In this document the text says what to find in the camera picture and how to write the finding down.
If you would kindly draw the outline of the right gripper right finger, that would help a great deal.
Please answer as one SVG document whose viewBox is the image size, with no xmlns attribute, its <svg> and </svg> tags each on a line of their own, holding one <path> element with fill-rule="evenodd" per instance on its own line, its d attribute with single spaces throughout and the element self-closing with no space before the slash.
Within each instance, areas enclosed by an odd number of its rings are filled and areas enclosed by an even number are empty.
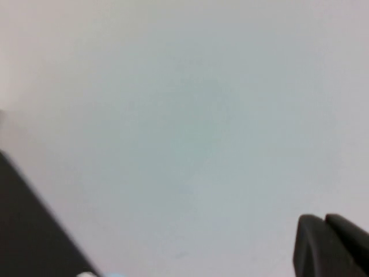
<svg viewBox="0 0 369 277">
<path fill-rule="evenodd" d="M 327 214 L 325 222 L 338 235 L 356 265 L 368 276 L 368 232 L 338 214 Z"/>
</svg>

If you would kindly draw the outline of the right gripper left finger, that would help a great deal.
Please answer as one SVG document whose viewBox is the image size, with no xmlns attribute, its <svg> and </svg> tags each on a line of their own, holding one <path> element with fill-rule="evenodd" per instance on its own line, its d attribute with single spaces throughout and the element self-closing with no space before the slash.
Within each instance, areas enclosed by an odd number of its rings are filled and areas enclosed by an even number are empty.
<svg viewBox="0 0 369 277">
<path fill-rule="evenodd" d="M 366 276 L 325 218 L 308 214 L 298 220 L 293 266 L 296 276 Z"/>
</svg>

